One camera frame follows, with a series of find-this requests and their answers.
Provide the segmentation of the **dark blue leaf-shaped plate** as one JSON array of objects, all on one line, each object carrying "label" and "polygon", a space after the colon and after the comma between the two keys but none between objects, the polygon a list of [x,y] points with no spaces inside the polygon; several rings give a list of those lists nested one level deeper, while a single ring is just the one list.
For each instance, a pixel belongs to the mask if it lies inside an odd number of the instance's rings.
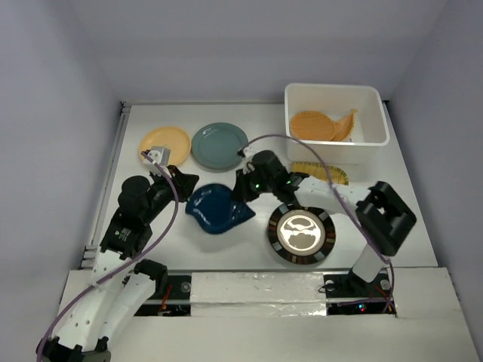
[{"label": "dark blue leaf-shaped plate", "polygon": [[256,215],[245,202],[232,200],[231,193],[231,188],[219,183],[201,186],[186,203],[185,213],[193,216],[204,232],[223,234]]}]

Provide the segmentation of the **round woven orange basket plate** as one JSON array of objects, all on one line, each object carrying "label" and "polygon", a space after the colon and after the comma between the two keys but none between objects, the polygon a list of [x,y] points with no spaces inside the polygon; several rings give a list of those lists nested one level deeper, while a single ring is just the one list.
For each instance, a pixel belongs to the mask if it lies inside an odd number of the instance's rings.
[{"label": "round woven orange basket plate", "polygon": [[316,111],[304,111],[290,120],[291,133],[300,140],[330,141],[333,139],[335,123],[325,114]]}]

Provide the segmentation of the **orange woven boat-shaped basket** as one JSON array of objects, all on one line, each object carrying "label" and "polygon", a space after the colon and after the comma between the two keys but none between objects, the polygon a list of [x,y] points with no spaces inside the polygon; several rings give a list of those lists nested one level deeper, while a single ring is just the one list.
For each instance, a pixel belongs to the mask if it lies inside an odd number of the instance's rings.
[{"label": "orange woven boat-shaped basket", "polygon": [[332,141],[343,142],[350,138],[355,126],[356,113],[357,110],[352,109],[348,115],[334,122],[335,133]]}]

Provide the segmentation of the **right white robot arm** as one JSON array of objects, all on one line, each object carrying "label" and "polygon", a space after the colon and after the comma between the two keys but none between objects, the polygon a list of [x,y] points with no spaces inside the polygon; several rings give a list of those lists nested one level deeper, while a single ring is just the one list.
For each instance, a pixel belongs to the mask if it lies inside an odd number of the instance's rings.
[{"label": "right white robot arm", "polygon": [[238,156],[243,167],[235,174],[232,199],[248,203],[269,193],[287,205],[349,217],[366,245],[338,286],[356,296],[374,288],[376,277],[417,222],[414,212],[386,182],[364,188],[322,181],[307,173],[288,171],[270,150],[253,153],[240,149]]}]

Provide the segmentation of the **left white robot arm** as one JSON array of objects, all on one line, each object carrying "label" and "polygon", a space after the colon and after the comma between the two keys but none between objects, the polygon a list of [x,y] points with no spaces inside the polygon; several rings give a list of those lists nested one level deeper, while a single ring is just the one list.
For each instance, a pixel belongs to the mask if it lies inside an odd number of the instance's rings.
[{"label": "left white robot arm", "polygon": [[118,209],[97,249],[86,288],[62,310],[36,349],[39,361],[109,361],[111,347],[139,307],[168,287],[165,265],[147,259],[151,222],[188,200],[199,181],[175,166],[122,183]]}]

